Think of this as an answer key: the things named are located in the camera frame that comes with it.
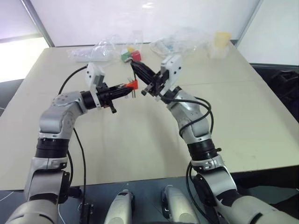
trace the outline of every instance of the red block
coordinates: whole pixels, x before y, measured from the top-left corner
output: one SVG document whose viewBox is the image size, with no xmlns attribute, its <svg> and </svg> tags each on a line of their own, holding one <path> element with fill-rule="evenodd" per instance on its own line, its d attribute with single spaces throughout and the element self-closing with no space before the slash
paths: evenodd
<svg viewBox="0 0 299 224">
<path fill-rule="evenodd" d="M 138 62 L 141 61 L 141 55 L 140 55 L 140 52 L 138 50 L 133 51 L 131 56 L 132 56 L 134 61 L 138 61 Z"/>
</svg>

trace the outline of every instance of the yellow block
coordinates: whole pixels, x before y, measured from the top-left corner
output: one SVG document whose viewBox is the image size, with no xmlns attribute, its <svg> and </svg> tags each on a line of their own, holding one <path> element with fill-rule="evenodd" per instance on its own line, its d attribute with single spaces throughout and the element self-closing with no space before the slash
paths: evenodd
<svg viewBox="0 0 299 224">
<path fill-rule="evenodd" d="M 127 49 L 128 49 L 128 52 L 130 52 L 130 53 L 132 53 L 133 51 L 135 51 L 135 49 L 134 48 L 132 48 L 132 47 L 127 47 Z"/>
</svg>

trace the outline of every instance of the robotic arm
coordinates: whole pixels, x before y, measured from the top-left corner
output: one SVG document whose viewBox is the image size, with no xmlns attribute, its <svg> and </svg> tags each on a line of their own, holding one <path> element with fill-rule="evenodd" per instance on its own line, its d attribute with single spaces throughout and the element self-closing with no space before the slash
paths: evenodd
<svg viewBox="0 0 299 224">
<path fill-rule="evenodd" d="M 142 91 L 161 99 L 178 123 L 180 136 L 188 146 L 191 164 L 197 171 L 193 184 L 201 202 L 214 207 L 230 224 L 298 224 L 299 220 L 252 196 L 241 196 L 226 168 L 220 149 L 211 139 L 207 119 L 195 104 L 196 98 L 173 88 L 181 70 L 180 56 L 170 56 L 156 74 L 141 62 L 131 62 L 134 73 L 148 86 Z"/>
<path fill-rule="evenodd" d="M 130 84 L 107 87 L 99 71 L 93 70 L 98 75 L 91 74 L 93 68 L 87 67 L 87 73 L 90 78 L 96 77 L 93 80 L 96 90 L 60 94 L 42 114 L 36 154 L 32 158 L 24 190 L 27 202 L 14 211 L 7 224 L 58 223 L 57 206 L 66 201 L 70 187 L 70 174 L 64 169 L 77 117 L 95 107 L 110 107 L 115 113 L 112 100 L 126 96 L 134 89 Z"/>
</svg>

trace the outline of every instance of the red object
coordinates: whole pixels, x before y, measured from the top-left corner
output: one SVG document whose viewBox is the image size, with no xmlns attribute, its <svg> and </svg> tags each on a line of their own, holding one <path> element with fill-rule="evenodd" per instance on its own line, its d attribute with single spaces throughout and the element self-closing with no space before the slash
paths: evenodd
<svg viewBox="0 0 299 224">
<path fill-rule="evenodd" d="M 140 55 L 140 52 L 138 50 L 133 51 L 131 56 L 132 56 L 134 61 L 138 61 L 138 62 L 141 61 L 141 55 Z"/>
<path fill-rule="evenodd" d="M 138 81 L 135 80 L 135 81 L 133 81 L 131 83 L 126 84 L 125 86 L 126 87 L 132 87 L 134 90 L 138 90 Z"/>
</svg>

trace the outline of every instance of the clear plastic bag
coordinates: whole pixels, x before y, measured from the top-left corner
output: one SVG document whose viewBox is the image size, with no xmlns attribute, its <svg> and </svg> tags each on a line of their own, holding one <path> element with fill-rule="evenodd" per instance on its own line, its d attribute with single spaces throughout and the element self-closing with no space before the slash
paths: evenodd
<svg viewBox="0 0 299 224">
<path fill-rule="evenodd" d="M 179 53 L 186 56 L 198 48 L 205 47 L 209 36 L 203 31 L 194 28 L 181 28 L 168 37 L 150 43 L 150 48 L 161 57 Z"/>
<path fill-rule="evenodd" d="M 120 52 L 116 49 L 119 37 L 114 35 L 100 41 L 93 47 L 68 50 L 70 58 L 76 62 L 111 62 L 120 58 Z"/>
<path fill-rule="evenodd" d="M 121 50 L 121 60 L 127 62 L 129 59 L 141 61 L 141 49 L 143 44 L 142 30 L 133 30 Z"/>
</svg>

